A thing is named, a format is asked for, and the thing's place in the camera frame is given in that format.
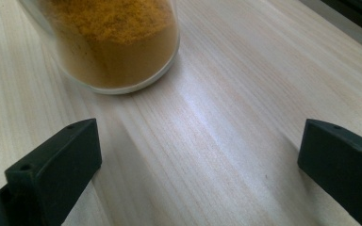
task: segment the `yellow powder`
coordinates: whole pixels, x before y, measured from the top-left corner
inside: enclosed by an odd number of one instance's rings
[[[58,36],[61,68],[100,89],[136,85],[162,69],[177,47],[167,0],[40,0]]]

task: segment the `light wooden surface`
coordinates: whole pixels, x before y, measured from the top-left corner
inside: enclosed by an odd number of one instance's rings
[[[104,164],[64,225],[357,225],[296,164],[307,118],[362,136],[362,46],[298,0],[182,0],[179,54],[151,87],[58,74],[0,0],[0,187],[55,132],[96,118]]]

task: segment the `screw hole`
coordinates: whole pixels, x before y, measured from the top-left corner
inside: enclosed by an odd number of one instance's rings
[[[20,170],[23,170],[23,171],[31,170],[31,165],[25,164],[22,167],[20,167]]]

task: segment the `table surface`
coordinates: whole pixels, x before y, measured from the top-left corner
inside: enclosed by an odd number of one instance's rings
[[[64,225],[357,225],[296,161],[308,118],[362,136],[362,45],[298,0],[177,9],[171,69],[109,96],[60,75],[0,0],[0,187],[16,160],[96,118],[104,163]]]

